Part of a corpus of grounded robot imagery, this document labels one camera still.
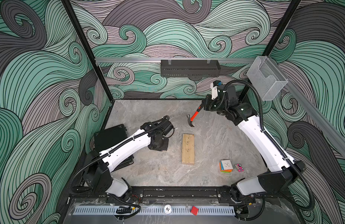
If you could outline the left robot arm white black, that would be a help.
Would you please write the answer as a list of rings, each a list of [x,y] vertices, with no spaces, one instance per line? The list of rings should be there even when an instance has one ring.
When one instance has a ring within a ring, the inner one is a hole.
[[[117,179],[111,173],[128,157],[147,147],[154,151],[166,151],[169,137],[167,134],[174,131],[169,116],[144,123],[133,135],[120,143],[102,150],[92,151],[87,155],[83,179],[89,187],[89,192],[95,195],[113,194],[117,197],[126,195],[131,186],[124,179]]]

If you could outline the wooden block with nails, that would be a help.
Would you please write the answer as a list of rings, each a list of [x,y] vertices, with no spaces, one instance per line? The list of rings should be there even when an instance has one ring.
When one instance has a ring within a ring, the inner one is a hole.
[[[194,135],[193,134],[183,134],[182,164],[184,165],[195,164]]]

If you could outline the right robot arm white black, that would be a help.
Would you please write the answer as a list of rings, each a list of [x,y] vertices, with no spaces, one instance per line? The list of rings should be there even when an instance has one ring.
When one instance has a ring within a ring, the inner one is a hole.
[[[254,193],[278,193],[299,179],[305,170],[305,164],[295,160],[281,148],[266,130],[262,118],[251,104],[238,101],[235,87],[214,81],[210,88],[212,93],[207,95],[204,109],[216,111],[242,130],[258,150],[268,169],[263,174],[239,181],[236,184],[237,194],[247,196]]]

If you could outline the claw hammer red black handle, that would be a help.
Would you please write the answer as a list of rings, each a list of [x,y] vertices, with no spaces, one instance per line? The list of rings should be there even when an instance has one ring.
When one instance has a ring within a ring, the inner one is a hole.
[[[195,111],[195,113],[191,116],[191,115],[187,115],[187,121],[188,121],[188,125],[190,126],[190,127],[194,127],[194,125],[193,125],[193,121],[194,121],[194,119],[197,117],[197,115],[199,114],[199,112],[204,108],[205,106],[204,106],[204,104],[203,103],[201,103],[200,105],[199,105],[199,107],[197,108],[197,110]]]

